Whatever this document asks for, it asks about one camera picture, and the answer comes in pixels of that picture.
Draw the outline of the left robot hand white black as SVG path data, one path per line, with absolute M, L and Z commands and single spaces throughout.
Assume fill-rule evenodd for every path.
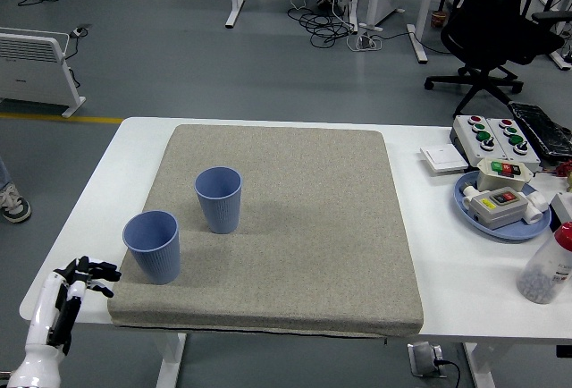
M 46 277 L 38 295 L 25 344 L 25 358 L 8 376 L 9 387 L 58 387 L 59 366 L 67 356 L 72 328 L 87 291 L 107 298 L 114 293 L 105 281 L 117 282 L 117 265 L 87 256 L 56 268 Z

